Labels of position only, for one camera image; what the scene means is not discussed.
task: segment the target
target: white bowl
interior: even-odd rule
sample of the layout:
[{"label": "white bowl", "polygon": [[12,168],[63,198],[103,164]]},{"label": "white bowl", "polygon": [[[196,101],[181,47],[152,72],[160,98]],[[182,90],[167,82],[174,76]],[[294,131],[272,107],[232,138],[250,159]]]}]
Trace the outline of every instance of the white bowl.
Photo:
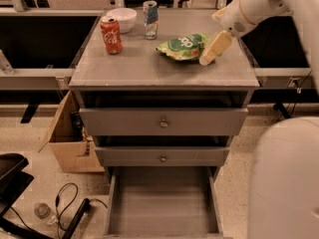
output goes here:
[{"label": "white bowl", "polygon": [[117,8],[109,11],[107,16],[114,17],[119,21],[120,33],[128,33],[137,21],[137,11],[131,8]]}]

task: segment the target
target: green chip bag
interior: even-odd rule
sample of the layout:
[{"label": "green chip bag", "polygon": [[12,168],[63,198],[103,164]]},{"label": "green chip bag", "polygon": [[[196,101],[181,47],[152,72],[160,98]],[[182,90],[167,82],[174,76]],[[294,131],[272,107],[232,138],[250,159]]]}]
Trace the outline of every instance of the green chip bag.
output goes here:
[{"label": "green chip bag", "polygon": [[177,61],[197,60],[208,40],[206,34],[192,34],[164,42],[157,50]]}]

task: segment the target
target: silver can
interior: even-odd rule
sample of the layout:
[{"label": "silver can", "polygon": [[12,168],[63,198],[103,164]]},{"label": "silver can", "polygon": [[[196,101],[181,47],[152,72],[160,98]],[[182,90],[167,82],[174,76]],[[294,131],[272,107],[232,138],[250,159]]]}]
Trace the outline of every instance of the silver can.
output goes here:
[{"label": "silver can", "polygon": [[146,1],[143,3],[144,23],[146,27],[146,39],[156,39],[158,36],[159,11],[156,1]]}]

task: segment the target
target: red soda can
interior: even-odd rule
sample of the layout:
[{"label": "red soda can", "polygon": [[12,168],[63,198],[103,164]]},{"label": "red soda can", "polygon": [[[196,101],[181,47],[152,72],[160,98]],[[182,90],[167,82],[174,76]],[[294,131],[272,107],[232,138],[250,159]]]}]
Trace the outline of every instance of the red soda can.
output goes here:
[{"label": "red soda can", "polygon": [[120,53],[123,46],[119,22],[113,17],[105,16],[102,18],[100,26],[107,52],[109,54]]}]

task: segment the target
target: drawer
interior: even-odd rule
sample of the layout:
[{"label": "drawer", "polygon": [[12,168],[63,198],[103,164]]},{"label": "drawer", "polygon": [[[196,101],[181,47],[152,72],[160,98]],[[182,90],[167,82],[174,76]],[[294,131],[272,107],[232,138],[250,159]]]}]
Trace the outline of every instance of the drawer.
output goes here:
[{"label": "drawer", "polygon": [[104,238],[224,238],[208,167],[116,167]]},{"label": "drawer", "polygon": [[247,109],[80,109],[90,135],[237,135]]},{"label": "drawer", "polygon": [[228,147],[97,147],[101,166],[223,166]]}]

